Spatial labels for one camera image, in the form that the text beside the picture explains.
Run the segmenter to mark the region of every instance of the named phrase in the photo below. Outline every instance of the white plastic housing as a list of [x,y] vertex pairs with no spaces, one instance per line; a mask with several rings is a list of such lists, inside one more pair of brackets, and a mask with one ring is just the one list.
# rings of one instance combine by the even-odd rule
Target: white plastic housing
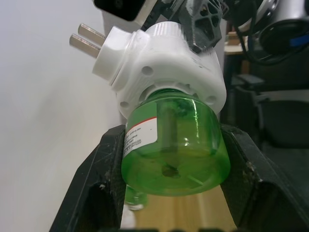
[[146,32],[114,27],[98,55],[93,73],[109,81],[125,118],[156,90],[178,89],[195,95],[216,114],[226,100],[222,71],[214,49],[197,55],[181,25],[162,22]]

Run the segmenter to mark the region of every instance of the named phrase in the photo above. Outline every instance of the black cable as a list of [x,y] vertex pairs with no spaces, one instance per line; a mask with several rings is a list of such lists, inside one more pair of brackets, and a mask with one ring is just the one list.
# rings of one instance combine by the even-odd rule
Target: black cable
[[[264,66],[270,66],[270,65],[275,65],[278,63],[281,63],[282,61],[286,60],[287,58],[291,57],[292,55],[302,51],[304,48],[307,47],[307,45],[298,47],[296,49],[293,49],[292,51],[290,51],[289,53],[287,53],[284,56],[275,56],[275,55],[268,55],[266,57],[263,58],[257,58],[255,56],[255,51],[254,51],[254,41],[253,41],[253,35],[254,35],[254,26],[256,23],[256,15],[257,15],[257,5],[255,0],[251,0],[252,3],[252,12],[253,12],[253,16],[251,18],[251,24],[250,24],[250,29],[249,29],[249,35],[248,35],[248,50],[246,48],[244,39],[243,39],[243,34],[240,32],[238,25],[236,25],[235,21],[232,20],[233,26],[235,28],[236,34],[239,37],[240,40],[240,44],[244,53],[244,56],[246,57],[246,59],[252,63],[257,63],[259,65],[264,65]],[[232,18],[235,18],[235,12],[234,9],[231,9],[231,13],[232,13]]]

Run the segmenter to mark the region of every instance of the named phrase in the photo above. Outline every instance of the metal prong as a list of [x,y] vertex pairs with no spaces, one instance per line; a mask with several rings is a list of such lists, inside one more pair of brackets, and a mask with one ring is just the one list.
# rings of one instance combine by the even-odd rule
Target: metal prong
[[70,45],[76,47],[77,49],[87,53],[88,55],[97,58],[101,50],[100,47],[90,43],[87,40],[84,40],[82,37],[72,34],[70,37]]
[[81,24],[78,27],[78,34],[86,37],[87,39],[90,39],[91,41],[103,45],[106,37],[102,35],[101,33],[97,32],[96,30],[93,30],[92,28],[88,27],[85,24]]

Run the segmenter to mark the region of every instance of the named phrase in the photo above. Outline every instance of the bottle label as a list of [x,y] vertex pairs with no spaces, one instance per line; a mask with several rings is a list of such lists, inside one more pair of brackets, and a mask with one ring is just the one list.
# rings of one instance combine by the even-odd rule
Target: bottle label
[[124,157],[137,148],[156,142],[157,139],[156,116],[134,125],[125,136]]

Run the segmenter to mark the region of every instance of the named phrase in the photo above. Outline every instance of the red stripe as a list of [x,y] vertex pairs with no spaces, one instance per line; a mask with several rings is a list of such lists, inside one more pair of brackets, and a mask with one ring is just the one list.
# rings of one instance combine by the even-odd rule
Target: red stripe
[[149,118],[149,119],[145,119],[145,120],[143,120],[142,122],[139,122],[138,124],[134,125],[133,127],[136,127],[137,125],[139,125],[139,124],[141,124],[141,123],[143,123],[143,122],[147,122],[147,121],[149,121],[149,120],[151,120],[151,119],[155,119],[155,118],[157,118],[157,117],[154,116],[154,117],[151,117],[151,118]]

